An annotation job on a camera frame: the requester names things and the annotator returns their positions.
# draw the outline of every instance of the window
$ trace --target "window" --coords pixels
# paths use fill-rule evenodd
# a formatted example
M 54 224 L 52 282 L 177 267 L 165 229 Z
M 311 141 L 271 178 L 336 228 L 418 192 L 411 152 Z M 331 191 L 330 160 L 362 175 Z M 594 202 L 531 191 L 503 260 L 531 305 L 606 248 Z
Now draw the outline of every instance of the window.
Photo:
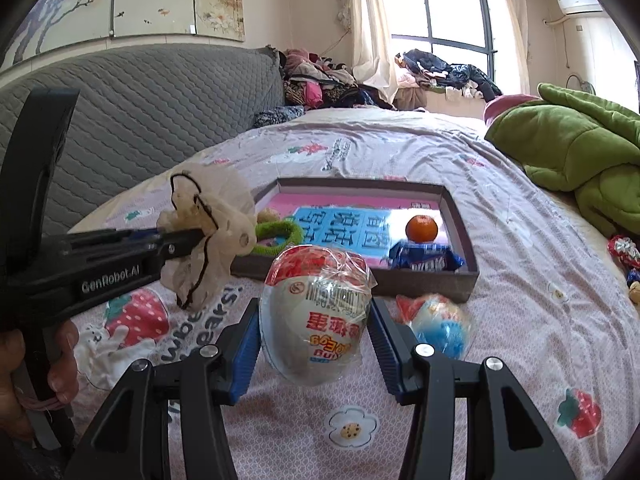
M 395 55 L 418 48 L 448 63 L 469 63 L 494 79 L 487 0 L 384 0 Z

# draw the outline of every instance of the blue candy wrapper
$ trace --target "blue candy wrapper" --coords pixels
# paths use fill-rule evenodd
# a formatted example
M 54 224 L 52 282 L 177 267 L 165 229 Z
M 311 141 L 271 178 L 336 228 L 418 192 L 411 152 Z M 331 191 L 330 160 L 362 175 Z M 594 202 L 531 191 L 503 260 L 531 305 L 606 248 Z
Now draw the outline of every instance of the blue candy wrapper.
M 465 261 L 448 245 L 416 244 L 408 240 L 400 240 L 389 250 L 389 263 L 391 269 L 439 272 L 458 270 Z
M 415 338 L 433 346 L 453 359 L 462 359 L 471 341 L 469 316 L 439 294 L 428 294 L 417 300 L 396 296 L 402 322 L 408 325 Z
M 640 270 L 631 269 L 626 276 L 626 286 L 631 286 L 633 282 L 640 282 Z

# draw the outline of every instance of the plastic wrap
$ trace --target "plastic wrap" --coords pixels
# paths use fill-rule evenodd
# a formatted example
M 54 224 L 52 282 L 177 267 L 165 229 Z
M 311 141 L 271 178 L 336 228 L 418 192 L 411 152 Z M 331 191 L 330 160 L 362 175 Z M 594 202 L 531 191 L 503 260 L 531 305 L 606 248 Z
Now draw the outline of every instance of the plastic wrap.
M 609 253 L 627 269 L 640 269 L 640 251 L 629 237 L 616 235 L 607 244 Z
M 162 211 L 158 228 L 202 229 L 205 237 L 190 256 L 164 264 L 160 283 L 178 305 L 200 310 L 231 278 L 236 255 L 255 246 L 255 205 L 247 184 L 228 166 L 187 164 L 171 177 L 173 211 Z
M 447 357 L 462 359 L 471 343 L 469 316 L 455 303 L 439 294 L 416 300 L 396 297 L 402 322 L 411 327 L 416 339 L 433 346 Z
M 337 380 L 360 360 L 376 281 L 359 254 L 302 245 L 278 256 L 260 298 L 262 349 L 300 386 Z

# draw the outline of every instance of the human hand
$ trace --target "human hand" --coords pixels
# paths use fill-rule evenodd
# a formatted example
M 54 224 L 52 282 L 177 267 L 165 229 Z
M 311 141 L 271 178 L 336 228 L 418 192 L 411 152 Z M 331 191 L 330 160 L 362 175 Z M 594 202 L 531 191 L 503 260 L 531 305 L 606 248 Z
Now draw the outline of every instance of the human hand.
M 55 341 L 62 356 L 51 365 L 47 381 L 63 404 L 78 394 L 78 367 L 74 346 L 78 343 L 78 329 L 65 321 L 56 331 Z M 33 428 L 14 393 L 11 373 L 24 359 L 24 339 L 19 330 L 0 333 L 0 430 L 21 440 L 33 438 Z

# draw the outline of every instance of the bedsheet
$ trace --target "bedsheet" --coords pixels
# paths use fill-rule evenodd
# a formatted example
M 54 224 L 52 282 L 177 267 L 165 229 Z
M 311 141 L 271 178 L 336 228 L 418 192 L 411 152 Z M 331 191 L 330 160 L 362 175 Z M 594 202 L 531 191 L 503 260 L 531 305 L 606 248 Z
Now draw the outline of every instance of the bedsheet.
M 278 176 L 392 176 L 446 186 L 480 269 L 465 305 L 476 330 L 466 359 L 503 358 L 577 477 L 600 480 L 640 420 L 638 313 L 580 228 L 482 140 L 484 130 L 481 121 L 437 114 L 319 110 L 248 131 L 191 160 L 233 164 L 254 191 Z M 167 176 L 123 193 L 74 230 L 155 225 L 170 204 Z M 260 283 L 233 279 L 219 300 L 190 314 L 155 283 L 77 316 L 79 431 L 130 362 L 139 357 L 172 362 L 214 342 L 260 290 Z M 568 394 L 597 404 L 602 418 L 593 434 L 565 420 Z M 461 479 L 464 403 L 456 409 L 452 478 Z M 170 415 L 172 469 L 182 479 L 179 405 L 170 405 Z M 243 480 L 386 480 L 398 477 L 412 408 L 398 406 L 386 392 L 365 334 L 362 364 L 337 383 L 313 389 L 284 383 L 260 355 L 248 393 L 223 416 Z M 359 424 L 361 432 L 355 437 L 342 432 L 348 424 Z

